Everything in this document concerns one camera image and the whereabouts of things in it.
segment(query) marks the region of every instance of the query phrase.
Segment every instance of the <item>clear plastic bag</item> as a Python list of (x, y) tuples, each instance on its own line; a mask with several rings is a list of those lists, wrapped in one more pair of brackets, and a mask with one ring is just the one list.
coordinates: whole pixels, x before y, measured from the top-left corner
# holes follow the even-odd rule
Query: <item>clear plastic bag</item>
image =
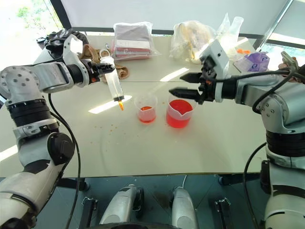
[(239, 59), (239, 55), (237, 54), (235, 47), (243, 21), (244, 19), (242, 17), (234, 17), (234, 20), (231, 24), (228, 13), (226, 13), (223, 22), (216, 32), (216, 38), (218, 39), (230, 60), (236, 61)]
[(202, 52), (215, 39), (215, 30), (198, 21), (185, 21), (174, 26), (170, 57), (200, 64)]
[(155, 49), (150, 22), (116, 23), (112, 56), (115, 60), (147, 59), (160, 55)]

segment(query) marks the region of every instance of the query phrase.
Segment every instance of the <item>orange droplet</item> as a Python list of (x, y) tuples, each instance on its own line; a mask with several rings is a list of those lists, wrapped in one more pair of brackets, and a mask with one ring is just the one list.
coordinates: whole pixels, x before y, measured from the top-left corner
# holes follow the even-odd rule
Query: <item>orange droplet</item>
[(123, 111), (124, 110), (124, 106), (123, 106), (122, 100), (119, 100), (119, 106), (120, 106), (121, 110)]
[(141, 108), (141, 111), (146, 111), (146, 110), (149, 110), (151, 108), (152, 108), (151, 106), (144, 106), (144, 107)]

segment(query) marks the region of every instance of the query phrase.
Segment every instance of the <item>black cable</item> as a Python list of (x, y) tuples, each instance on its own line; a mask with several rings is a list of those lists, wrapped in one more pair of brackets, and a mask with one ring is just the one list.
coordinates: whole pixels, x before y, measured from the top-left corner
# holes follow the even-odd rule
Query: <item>black cable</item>
[(48, 94), (48, 99), (49, 99), (49, 103), (50, 103), (50, 106), (52, 107), (53, 111), (55, 112), (55, 114), (61, 118), (67, 125), (68, 123), (66, 122), (66, 120), (57, 112), (57, 110), (55, 109), (54, 105), (53, 105), (53, 102), (52, 102), (52, 98), (51, 98), (51, 93)]
[(287, 77), (285, 77), (280, 83), (278, 83), (276, 86), (274, 86), (273, 88), (271, 88), (269, 91), (267, 91), (266, 93), (262, 94), (253, 104), (252, 106), (252, 110), (253, 112), (257, 113), (257, 114), (261, 114), (260, 110), (258, 110), (256, 107), (258, 106), (258, 104), (263, 101), (267, 96), (269, 96), (270, 94), (272, 94), (273, 92), (275, 92), (277, 89), (279, 89), (281, 86), (283, 86), (286, 82), (288, 82), (294, 75), (294, 72), (290, 72)]
[[(45, 62), (41, 62), (41, 63), (51, 63), (51, 62), (56, 62), (56, 61), (62, 61), (62, 57), (58, 57), (58, 58), (55, 58), (53, 60), (45, 61)], [(28, 64), (28, 65), (24, 65), (24, 66), (26, 66), (26, 67), (33, 67), (33, 66), (41, 64), (41, 63)]]
[(222, 80), (216, 80), (217, 83), (223, 83), (227, 81), (235, 81), (235, 80), (241, 80), (245, 78), (251, 78), (255, 76), (262, 76), (262, 75), (287, 75), (289, 74), (288, 70), (282, 71), (282, 70), (277, 70), (277, 71), (268, 71), (268, 72), (259, 72), (259, 73), (252, 73), (252, 74), (247, 74), (247, 75), (233, 75), (231, 78), (228, 79), (222, 79)]
[(250, 198), (249, 198), (249, 193), (248, 193), (248, 188), (247, 188), (247, 184), (246, 184), (246, 175), (247, 175), (247, 171), (248, 171), (248, 168), (249, 168), (249, 165), (250, 165), (250, 162), (251, 160), (253, 159), (253, 157), (255, 156), (255, 154), (261, 149), (263, 148), (264, 146), (266, 145), (266, 142), (261, 144), (258, 148), (256, 148), (256, 150), (250, 155), (247, 163), (246, 163), (246, 166), (244, 168), (244, 174), (243, 174), (243, 185), (244, 185), (244, 195), (246, 196), (246, 202), (247, 202), (247, 206), (248, 206), (248, 209), (249, 209), (249, 212), (250, 212), (250, 215), (251, 215), (251, 219), (252, 219), (252, 222), (253, 222), (253, 225), (254, 225), (254, 228), (255, 229), (259, 229), (258, 227), (258, 223), (256, 221), (256, 217), (255, 217), (255, 214), (254, 214), (254, 211), (253, 211), (253, 208), (252, 208), (252, 204), (250, 202)]
[(290, 68), (289, 67), (285, 67), (285, 68), (278, 69), (278, 71), (284, 71), (284, 70), (290, 70)]
[(293, 77), (298, 78), (302, 81), (302, 83), (305, 83), (305, 76), (300, 73), (294, 73)]
[(72, 219), (72, 216), (73, 216), (73, 213), (74, 213), (74, 210), (75, 210), (75, 206), (76, 206), (76, 202), (77, 202), (77, 198), (78, 198), (78, 194), (79, 194), (80, 178), (81, 178), (81, 155), (80, 155), (80, 149), (78, 147), (78, 143), (76, 141), (76, 138), (75, 138), (72, 130), (70, 129), (68, 123), (64, 120), (64, 118), (55, 109), (55, 107), (52, 103), (52, 100), (51, 100), (51, 94), (49, 94), (48, 97), (49, 97), (49, 103), (50, 103), (52, 109), (57, 114), (56, 115), (53, 112), (50, 112), (51, 115), (53, 117), (55, 117), (56, 119), (58, 119), (67, 128), (67, 130), (69, 131), (69, 133), (71, 135), (71, 138), (72, 138), (72, 142), (73, 142), (73, 145), (74, 145), (73, 148), (75, 149), (75, 147), (76, 147), (76, 151), (77, 151), (78, 171), (77, 171), (76, 190), (75, 190), (75, 196), (74, 196), (74, 201), (73, 201), (73, 205), (72, 205), (72, 208), (71, 208), (71, 212), (70, 212), (67, 224), (66, 224), (66, 229), (69, 229), (69, 225), (71, 223), (71, 219)]

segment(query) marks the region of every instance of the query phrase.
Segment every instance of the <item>orange liquid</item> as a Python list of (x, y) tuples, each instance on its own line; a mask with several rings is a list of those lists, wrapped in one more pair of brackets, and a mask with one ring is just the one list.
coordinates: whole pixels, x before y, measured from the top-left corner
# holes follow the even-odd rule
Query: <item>orange liquid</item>
[[(186, 112), (189, 112), (193, 110), (192, 105), (190, 105), (187, 101), (182, 99), (176, 99), (170, 102), (170, 106), (175, 109), (176, 111), (179, 111), (180, 114), (185, 114)], [(186, 120), (178, 120), (173, 117), (171, 117), (168, 113), (166, 113), (166, 121), (168, 125), (175, 127), (175, 128), (183, 128), (186, 127), (189, 123), (191, 118)]]
[(149, 109), (151, 109), (150, 106), (144, 106), (144, 107), (141, 108), (141, 111), (146, 111), (146, 110), (149, 110)]
[(152, 107), (144, 106), (141, 111), (147, 111), (138, 114), (138, 118), (142, 123), (152, 123), (156, 119), (156, 111)]

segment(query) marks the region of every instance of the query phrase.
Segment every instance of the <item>glass beaker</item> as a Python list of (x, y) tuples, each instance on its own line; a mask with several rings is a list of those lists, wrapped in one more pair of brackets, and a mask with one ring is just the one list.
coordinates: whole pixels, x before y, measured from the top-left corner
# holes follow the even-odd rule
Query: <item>glass beaker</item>
[(137, 115), (142, 123), (152, 123), (156, 119), (157, 97), (151, 93), (139, 95), (134, 100)]
[(197, 102), (190, 99), (181, 99), (170, 95), (166, 110), (166, 121), (174, 128), (184, 128), (188, 125)]

